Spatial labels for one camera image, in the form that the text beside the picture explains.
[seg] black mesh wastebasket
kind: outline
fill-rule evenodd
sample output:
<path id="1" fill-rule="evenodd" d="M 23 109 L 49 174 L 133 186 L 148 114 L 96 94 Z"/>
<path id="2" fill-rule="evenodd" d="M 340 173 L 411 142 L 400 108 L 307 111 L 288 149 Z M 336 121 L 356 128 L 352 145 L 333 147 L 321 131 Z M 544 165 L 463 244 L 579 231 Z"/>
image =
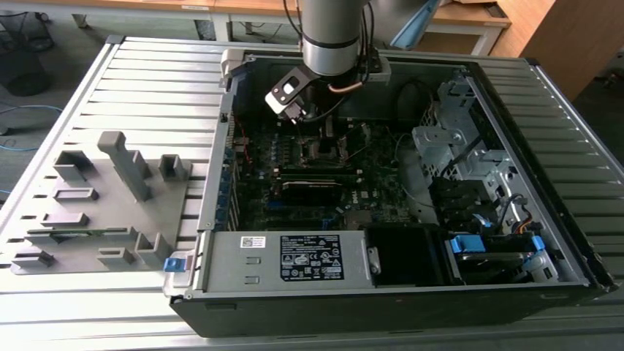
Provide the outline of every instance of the black mesh wastebasket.
<path id="1" fill-rule="evenodd" d="M 25 97 L 49 87 L 37 52 L 53 46 L 41 16 L 33 12 L 0 16 L 0 85 Z"/>

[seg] white sticker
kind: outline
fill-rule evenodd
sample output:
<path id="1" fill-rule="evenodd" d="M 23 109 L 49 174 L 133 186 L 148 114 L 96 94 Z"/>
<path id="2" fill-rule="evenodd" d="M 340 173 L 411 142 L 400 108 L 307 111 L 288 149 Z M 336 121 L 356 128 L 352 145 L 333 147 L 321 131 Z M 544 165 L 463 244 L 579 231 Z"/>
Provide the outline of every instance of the white sticker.
<path id="1" fill-rule="evenodd" d="M 208 6 L 183 5 L 183 10 L 208 11 Z"/>
<path id="2" fill-rule="evenodd" d="M 267 246 L 267 236 L 241 236 L 241 248 L 264 248 Z"/>

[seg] power supply label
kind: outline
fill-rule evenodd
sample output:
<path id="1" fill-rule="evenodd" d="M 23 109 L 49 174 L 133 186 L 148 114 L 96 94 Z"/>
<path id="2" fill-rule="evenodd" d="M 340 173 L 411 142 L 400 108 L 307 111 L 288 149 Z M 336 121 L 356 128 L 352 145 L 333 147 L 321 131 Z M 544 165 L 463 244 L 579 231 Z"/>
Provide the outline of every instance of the power supply label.
<path id="1" fill-rule="evenodd" d="M 344 279 L 339 235 L 285 235 L 280 243 L 285 282 Z"/>

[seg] circuit board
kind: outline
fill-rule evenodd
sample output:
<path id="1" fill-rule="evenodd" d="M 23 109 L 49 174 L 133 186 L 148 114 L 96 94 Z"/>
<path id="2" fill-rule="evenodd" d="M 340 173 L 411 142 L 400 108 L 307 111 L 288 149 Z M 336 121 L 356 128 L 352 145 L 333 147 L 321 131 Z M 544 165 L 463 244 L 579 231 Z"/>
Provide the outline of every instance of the circuit board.
<path id="1" fill-rule="evenodd" d="M 327 123 L 237 121 L 239 230 L 356 230 L 412 220 L 393 160 L 399 135 L 375 121 Z"/>

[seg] slotted metal surface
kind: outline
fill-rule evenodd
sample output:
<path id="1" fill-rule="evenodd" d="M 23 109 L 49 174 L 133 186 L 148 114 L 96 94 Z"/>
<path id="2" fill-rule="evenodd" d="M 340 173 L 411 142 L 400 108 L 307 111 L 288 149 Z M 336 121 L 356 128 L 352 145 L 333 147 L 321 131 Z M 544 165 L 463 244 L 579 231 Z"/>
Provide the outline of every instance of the slotted metal surface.
<path id="1" fill-rule="evenodd" d="M 577 336 L 624 331 L 624 292 L 551 309 L 512 325 L 483 328 L 283 338 L 199 338 L 179 319 L 161 293 L 160 272 L 13 276 L 8 262 L 36 211 L 35 195 L 52 190 L 51 168 L 60 150 L 104 157 L 96 137 L 121 130 L 131 149 L 145 159 L 179 154 L 195 163 L 183 210 L 177 249 L 189 249 L 197 235 L 203 180 L 223 89 L 220 54 L 227 47 L 288 50 L 284 45 L 127 38 L 107 44 L 65 112 L 41 146 L 0 214 L 0 335 L 23 350 L 112 350 L 200 347 L 225 350 L 261 347 L 369 346 L 445 340 L 497 340 L 533 336 Z M 477 61 L 507 103 L 579 225 L 616 278 L 624 277 L 624 187 L 621 171 L 604 153 L 537 68 L 519 59 L 392 53 L 447 61 Z"/>

